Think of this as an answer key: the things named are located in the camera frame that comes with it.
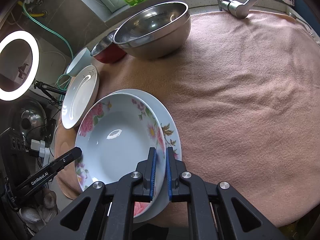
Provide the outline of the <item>white gloved left hand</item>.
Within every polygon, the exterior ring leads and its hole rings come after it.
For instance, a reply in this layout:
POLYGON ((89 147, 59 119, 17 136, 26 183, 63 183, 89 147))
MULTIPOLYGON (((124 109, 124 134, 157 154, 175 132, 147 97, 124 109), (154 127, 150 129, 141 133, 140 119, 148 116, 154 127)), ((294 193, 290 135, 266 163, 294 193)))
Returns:
POLYGON ((19 210, 19 217, 34 232, 33 235, 59 213, 56 199, 56 193, 45 187, 40 193, 41 204, 34 207, 23 207, 19 210))

